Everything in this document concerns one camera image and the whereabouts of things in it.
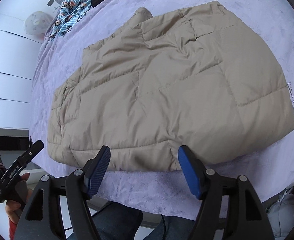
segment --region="black cable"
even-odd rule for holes
[[[166,224],[165,224],[165,218],[164,218],[164,216],[162,215],[162,214],[160,214],[161,215],[161,218],[162,218],[162,220],[163,220],[163,224],[164,224],[164,233],[163,233],[163,238],[162,238],[162,240],[165,240],[165,236],[166,236]]]
[[[101,211],[103,211],[106,207],[109,207],[112,203],[114,203],[114,202],[110,202],[108,205],[104,206],[102,209],[100,209],[99,211],[97,211],[91,217],[93,218],[95,215],[98,215]],[[64,231],[67,231],[67,230],[70,230],[70,229],[72,229],[72,227],[66,228],[66,229],[64,229]]]

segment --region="person's leg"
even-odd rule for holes
[[[180,217],[166,217],[165,240],[187,240],[195,221]],[[144,240],[162,240],[164,235],[163,221]]]
[[[143,212],[116,202],[107,202],[93,216],[93,221],[102,240],[134,240],[143,221]],[[80,239],[71,234],[67,240]]]

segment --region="metal screw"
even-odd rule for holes
[[[81,170],[81,169],[78,169],[78,170],[75,170],[74,171],[74,174],[76,175],[76,176],[79,176],[79,175],[81,175],[83,173],[83,170]]]
[[[214,171],[213,169],[207,169],[207,170],[206,170],[206,173],[207,173],[208,175],[214,175],[214,174],[215,174],[215,171]]]
[[[241,180],[242,182],[247,181],[247,177],[244,175],[239,176],[239,180]]]
[[[48,175],[44,175],[41,177],[41,181],[47,181],[49,179]]]

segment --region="blue plaid cloth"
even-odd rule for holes
[[[79,22],[91,8],[91,0],[64,0],[57,21],[53,25],[53,30],[49,39],[54,40],[55,36],[63,36]]]

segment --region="bed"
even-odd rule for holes
[[[47,154],[47,128],[52,96],[57,87],[81,65],[82,50],[110,36],[139,7],[156,16],[179,8],[213,0],[105,0],[63,37],[48,41],[40,49],[32,88],[29,134],[44,141],[34,162],[55,177],[66,176],[75,167],[52,160]],[[258,33],[283,68],[294,107],[294,9],[287,0],[218,0]],[[294,182],[294,131],[267,149],[212,165],[220,175],[246,175],[261,201]],[[108,171],[98,196],[142,211],[195,219],[200,202],[190,193],[181,171]],[[222,206],[222,216],[227,202]]]

